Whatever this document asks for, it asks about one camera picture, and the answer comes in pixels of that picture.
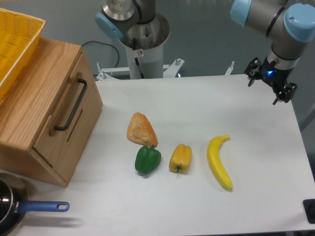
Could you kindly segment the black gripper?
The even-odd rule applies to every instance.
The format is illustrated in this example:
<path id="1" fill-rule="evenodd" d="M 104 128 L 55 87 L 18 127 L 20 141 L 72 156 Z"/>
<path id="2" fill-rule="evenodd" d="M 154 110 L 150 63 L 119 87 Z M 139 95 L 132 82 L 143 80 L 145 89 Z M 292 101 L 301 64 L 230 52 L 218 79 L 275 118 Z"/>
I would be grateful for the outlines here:
<path id="1" fill-rule="evenodd" d="M 294 96 L 298 86 L 295 83 L 287 82 L 294 67 L 286 63 L 286 60 L 279 58 L 270 59 L 266 57 L 261 65 L 259 58 L 255 57 L 249 62 L 244 71 L 244 74 L 248 76 L 248 87 L 250 87 L 255 80 L 262 79 L 264 83 L 272 88 L 276 95 L 273 105 L 277 102 L 288 103 Z"/>

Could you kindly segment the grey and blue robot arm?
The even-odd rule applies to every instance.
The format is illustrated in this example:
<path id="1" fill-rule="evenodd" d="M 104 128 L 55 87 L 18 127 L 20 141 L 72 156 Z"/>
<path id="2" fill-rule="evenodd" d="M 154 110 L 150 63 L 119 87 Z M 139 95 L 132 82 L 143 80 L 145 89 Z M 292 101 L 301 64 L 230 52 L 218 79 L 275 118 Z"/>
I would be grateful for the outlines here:
<path id="1" fill-rule="evenodd" d="M 276 101 L 289 102 L 297 85 L 287 78 L 315 36 L 315 9 L 308 4 L 285 4 L 284 0 L 236 0 L 230 16 L 272 40 L 265 60 L 254 58 L 245 69 L 249 83 L 262 80 L 272 88 Z M 131 61 L 140 78 L 144 77 L 139 63 L 143 51 L 161 46 L 169 37 L 169 24 L 156 12 L 153 0 L 107 0 L 95 21 L 107 36 L 135 52 Z"/>

